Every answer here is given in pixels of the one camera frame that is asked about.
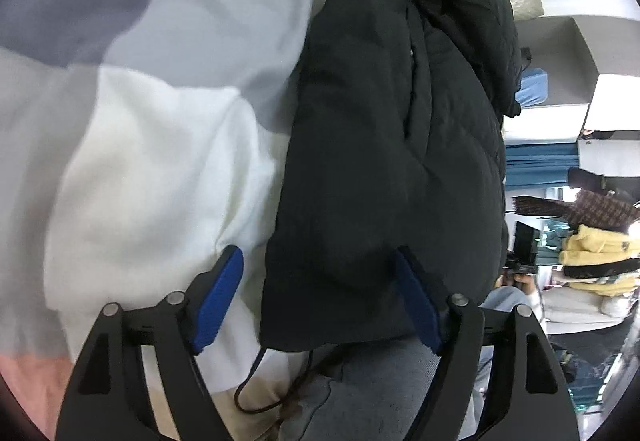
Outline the person's right hand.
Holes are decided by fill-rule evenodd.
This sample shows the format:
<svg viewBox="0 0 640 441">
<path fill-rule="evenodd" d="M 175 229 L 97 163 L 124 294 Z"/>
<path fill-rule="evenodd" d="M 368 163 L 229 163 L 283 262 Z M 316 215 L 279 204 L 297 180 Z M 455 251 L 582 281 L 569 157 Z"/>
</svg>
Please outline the person's right hand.
<svg viewBox="0 0 640 441">
<path fill-rule="evenodd" d="M 527 296 L 538 293 L 536 276 L 531 274 L 515 273 L 513 276 L 513 286 Z"/>
</svg>

